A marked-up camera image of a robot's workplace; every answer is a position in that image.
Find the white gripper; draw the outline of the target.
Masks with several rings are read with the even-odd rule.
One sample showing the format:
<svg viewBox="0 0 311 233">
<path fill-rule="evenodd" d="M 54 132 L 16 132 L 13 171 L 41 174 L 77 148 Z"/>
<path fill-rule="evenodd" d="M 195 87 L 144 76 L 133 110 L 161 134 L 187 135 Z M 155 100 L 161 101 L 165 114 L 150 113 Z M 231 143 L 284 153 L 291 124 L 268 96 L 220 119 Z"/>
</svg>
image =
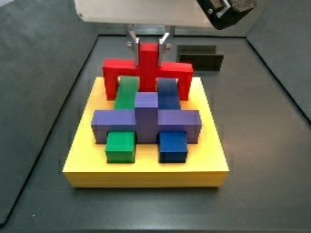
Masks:
<svg viewBox="0 0 311 233">
<path fill-rule="evenodd" d="M 74 10 L 85 22 L 112 24 L 165 25 L 157 40 L 157 65 L 171 50 L 175 26 L 211 27 L 211 22 L 196 0 L 74 0 Z M 140 63 L 140 38 L 133 25 L 125 25 L 128 48 Z"/>
</svg>

